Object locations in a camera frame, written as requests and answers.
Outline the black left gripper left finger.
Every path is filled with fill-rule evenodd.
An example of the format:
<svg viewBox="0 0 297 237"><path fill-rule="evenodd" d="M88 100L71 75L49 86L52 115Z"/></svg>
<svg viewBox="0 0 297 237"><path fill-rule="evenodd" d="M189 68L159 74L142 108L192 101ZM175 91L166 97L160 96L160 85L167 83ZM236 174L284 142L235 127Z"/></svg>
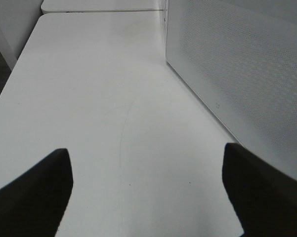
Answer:
<svg viewBox="0 0 297 237"><path fill-rule="evenodd" d="M67 149L56 149L0 189L0 237L53 237L73 189Z"/></svg>

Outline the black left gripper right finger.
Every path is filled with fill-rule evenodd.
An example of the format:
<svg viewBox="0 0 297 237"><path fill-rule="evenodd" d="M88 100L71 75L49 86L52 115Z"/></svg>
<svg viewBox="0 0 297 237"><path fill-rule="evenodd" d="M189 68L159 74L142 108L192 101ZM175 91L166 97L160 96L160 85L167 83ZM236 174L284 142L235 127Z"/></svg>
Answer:
<svg viewBox="0 0 297 237"><path fill-rule="evenodd" d="M224 148L222 181L245 237L297 237L297 181L237 143Z"/></svg>

